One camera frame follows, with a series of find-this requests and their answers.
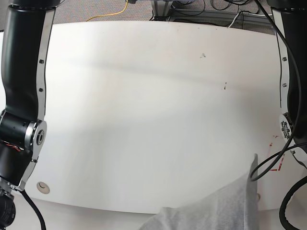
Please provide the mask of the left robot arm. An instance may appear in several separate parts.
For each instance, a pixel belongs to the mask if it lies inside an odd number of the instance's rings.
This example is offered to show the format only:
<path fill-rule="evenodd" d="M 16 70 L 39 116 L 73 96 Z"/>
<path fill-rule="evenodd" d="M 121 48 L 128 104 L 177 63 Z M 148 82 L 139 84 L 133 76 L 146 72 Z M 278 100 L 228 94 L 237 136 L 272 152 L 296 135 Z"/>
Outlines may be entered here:
<path fill-rule="evenodd" d="M 285 140 L 283 149 L 259 164 L 250 180 L 263 177 L 279 159 L 290 151 L 307 154 L 307 2 L 305 0 L 269 0 L 269 16 L 259 1 L 255 2 L 276 33 L 280 58 L 280 129 Z M 260 166 L 271 164 L 259 175 Z"/>

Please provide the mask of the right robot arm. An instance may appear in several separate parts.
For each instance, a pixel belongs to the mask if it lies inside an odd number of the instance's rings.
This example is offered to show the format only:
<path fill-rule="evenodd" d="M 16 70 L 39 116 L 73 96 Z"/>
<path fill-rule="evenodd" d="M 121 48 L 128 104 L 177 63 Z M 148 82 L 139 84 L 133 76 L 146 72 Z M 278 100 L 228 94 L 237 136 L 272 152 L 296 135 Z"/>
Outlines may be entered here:
<path fill-rule="evenodd" d="M 25 191 L 47 134 L 46 62 L 58 0 L 11 0 L 3 34 L 1 77 L 6 105 L 0 114 L 0 227 L 16 216 L 20 192 L 46 228 Z"/>

